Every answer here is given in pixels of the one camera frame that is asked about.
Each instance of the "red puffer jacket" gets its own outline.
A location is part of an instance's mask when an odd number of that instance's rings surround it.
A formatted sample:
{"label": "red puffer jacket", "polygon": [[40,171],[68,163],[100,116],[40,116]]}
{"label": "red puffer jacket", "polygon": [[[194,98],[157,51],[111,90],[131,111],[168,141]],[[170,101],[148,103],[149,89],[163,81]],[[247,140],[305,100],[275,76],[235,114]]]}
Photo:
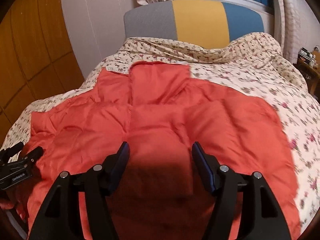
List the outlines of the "red puffer jacket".
{"label": "red puffer jacket", "polygon": [[[26,148],[40,145],[45,152],[36,163],[40,174],[17,190],[29,227],[60,172],[85,172],[123,141],[131,156],[107,200],[121,240],[201,239],[214,198],[192,163],[195,141],[236,172],[261,171],[298,238],[297,179],[276,111],[261,98],[190,78],[186,65],[161,62],[137,62],[129,75],[102,70],[91,91],[32,114]],[[83,195],[80,208],[84,236],[91,239]]]}

